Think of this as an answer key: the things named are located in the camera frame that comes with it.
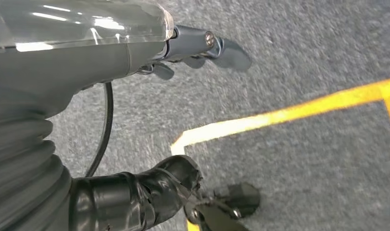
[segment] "gray plastic housing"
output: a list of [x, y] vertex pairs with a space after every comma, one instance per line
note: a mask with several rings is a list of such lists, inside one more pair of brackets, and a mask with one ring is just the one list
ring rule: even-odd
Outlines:
[[45, 120], [95, 83], [135, 73], [165, 42], [0, 53], [0, 230], [69, 230], [72, 178]]

